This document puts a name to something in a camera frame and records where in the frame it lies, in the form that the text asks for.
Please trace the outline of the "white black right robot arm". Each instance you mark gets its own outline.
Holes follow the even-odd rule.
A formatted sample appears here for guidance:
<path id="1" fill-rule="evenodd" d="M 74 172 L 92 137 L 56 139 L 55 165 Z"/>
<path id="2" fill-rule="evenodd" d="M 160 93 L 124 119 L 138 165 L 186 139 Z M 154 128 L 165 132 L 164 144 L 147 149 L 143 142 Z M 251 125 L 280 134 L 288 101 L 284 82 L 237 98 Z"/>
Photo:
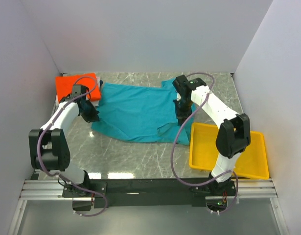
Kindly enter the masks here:
<path id="1" fill-rule="evenodd" d="M 220 195 L 231 184 L 236 161 L 251 143 L 250 119 L 229 108 L 201 78 L 189 80 L 187 76 L 177 76 L 173 82 L 177 98 L 173 101 L 178 125 L 183 129 L 196 114 L 192 105 L 196 104 L 216 124 L 218 134 L 216 148 L 218 157 L 208 180 L 198 187 L 208 186 L 213 195 Z"/>

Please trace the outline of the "folded white t shirt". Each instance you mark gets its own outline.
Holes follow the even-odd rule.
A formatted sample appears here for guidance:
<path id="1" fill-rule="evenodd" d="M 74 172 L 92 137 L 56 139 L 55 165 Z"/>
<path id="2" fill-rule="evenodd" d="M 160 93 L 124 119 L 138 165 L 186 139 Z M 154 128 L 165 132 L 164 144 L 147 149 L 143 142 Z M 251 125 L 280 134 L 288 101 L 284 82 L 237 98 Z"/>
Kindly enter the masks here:
<path id="1" fill-rule="evenodd" d="M 59 99 L 59 96 L 56 95 L 56 98 L 55 98 L 55 105 L 58 106 L 61 100 L 62 100 L 62 98 Z M 91 101 L 91 103 L 92 103 L 93 106 L 98 107 L 98 105 L 99 105 L 99 100 Z"/>

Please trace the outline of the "teal t shirt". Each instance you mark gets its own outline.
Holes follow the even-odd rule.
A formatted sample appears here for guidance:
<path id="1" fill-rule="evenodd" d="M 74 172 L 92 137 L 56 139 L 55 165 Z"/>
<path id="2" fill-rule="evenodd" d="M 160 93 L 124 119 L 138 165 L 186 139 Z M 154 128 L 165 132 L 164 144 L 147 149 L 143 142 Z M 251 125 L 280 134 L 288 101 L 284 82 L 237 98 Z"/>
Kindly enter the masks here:
<path id="1" fill-rule="evenodd" d="M 189 145 L 194 120 L 178 133 L 172 82 L 163 81 L 159 88 L 105 83 L 97 108 L 100 120 L 92 124 L 92 130 L 126 142 Z"/>

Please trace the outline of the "yellow plastic tray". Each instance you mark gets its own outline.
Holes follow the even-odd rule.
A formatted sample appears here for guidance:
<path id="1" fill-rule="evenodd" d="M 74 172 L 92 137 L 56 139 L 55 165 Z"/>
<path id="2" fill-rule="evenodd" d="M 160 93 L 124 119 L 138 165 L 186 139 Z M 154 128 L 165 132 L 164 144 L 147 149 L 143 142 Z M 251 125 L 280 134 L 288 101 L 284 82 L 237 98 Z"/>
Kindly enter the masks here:
<path id="1" fill-rule="evenodd" d="M 193 169 L 212 171 L 218 157 L 215 125 L 193 123 L 189 166 Z M 238 158 L 235 169 L 237 176 L 250 179 L 268 180 L 269 169 L 264 136 L 260 132 L 251 132 L 251 144 Z"/>

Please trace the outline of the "aluminium frame rail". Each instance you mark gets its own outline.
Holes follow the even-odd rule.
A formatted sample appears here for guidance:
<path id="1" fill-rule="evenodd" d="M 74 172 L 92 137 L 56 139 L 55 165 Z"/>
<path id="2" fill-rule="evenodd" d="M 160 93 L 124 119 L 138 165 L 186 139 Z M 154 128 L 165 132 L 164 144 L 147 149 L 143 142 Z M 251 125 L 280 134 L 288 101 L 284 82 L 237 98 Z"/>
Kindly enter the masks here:
<path id="1" fill-rule="evenodd" d="M 278 194 L 272 179 L 239 179 L 238 198 L 277 198 Z M 63 186 L 55 180 L 26 180 L 20 200 L 63 200 Z"/>

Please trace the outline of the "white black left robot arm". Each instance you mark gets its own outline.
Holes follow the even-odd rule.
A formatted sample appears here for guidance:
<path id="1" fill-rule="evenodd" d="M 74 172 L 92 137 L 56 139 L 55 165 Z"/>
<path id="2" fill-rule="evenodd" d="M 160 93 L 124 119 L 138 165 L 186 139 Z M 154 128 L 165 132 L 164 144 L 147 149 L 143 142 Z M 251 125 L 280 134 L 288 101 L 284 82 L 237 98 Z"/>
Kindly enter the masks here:
<path id="1" fill-rule="evenodd" d="M 41 128 L 32 129 L 28 135 L 33 169 L 56 176 L 64 182 L 64 189 L 80 197 L 90 194 L 90 178 L 85 170 L 70 162 L 65 134 L 78 116 L 87 123 L 99 121 L 99 111 L 87 98 L 91 91 L 84 85 L 74 84 L 70 94 L 61 99 L 50 120 Z"/>

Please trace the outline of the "folded orange t shirt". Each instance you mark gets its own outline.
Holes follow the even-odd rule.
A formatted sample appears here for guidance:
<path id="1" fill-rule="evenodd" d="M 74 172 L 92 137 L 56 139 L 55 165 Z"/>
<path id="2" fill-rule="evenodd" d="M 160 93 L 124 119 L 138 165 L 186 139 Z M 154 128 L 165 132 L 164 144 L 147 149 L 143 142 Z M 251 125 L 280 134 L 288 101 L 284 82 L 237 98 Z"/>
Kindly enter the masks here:
<path id="1" fill-rule="evenodd" d="M 95 73 L 56 77 L 55 84 L 57 101 L 59 102 L 63 97 L 70 94 L 72 86 L 75 84 L 86 86 L 89 90 L 93 89 L 95 86 L 94 79 L 97 81 L 97 86 L 90 94 L 87 95 L 87 98 L 90 101 L 99 101 L 101 99 L 101 92 L 99 89 L 100 78 L 97 77 Z"/>

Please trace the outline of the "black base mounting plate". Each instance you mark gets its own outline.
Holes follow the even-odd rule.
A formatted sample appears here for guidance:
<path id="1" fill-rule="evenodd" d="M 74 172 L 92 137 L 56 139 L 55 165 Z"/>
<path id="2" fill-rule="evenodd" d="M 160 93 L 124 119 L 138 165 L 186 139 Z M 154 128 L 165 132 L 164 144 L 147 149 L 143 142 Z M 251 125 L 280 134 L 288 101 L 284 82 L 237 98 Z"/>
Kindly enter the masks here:
<path id="1" fill-rule="evenodd" d="M 207 197 L 234 196 L 234 181 L 226 185 L 190 187 L 176 179 L 90 180 L 90 190 L 106 196 L 109 207 L 191 205 L 205 207 Z"/>

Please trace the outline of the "folded navy t shirt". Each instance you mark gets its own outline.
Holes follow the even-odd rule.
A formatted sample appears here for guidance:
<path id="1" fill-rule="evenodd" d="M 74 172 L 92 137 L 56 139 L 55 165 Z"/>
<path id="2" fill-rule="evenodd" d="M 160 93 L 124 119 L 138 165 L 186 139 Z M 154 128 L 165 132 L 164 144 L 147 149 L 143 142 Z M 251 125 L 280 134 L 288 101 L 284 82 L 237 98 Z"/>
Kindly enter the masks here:
<path id="1" fill-rule="evenodd" d="M 99 89 L 101 90 L 103 88 L 104 82 L 103 80 L 99 79 Z"/>

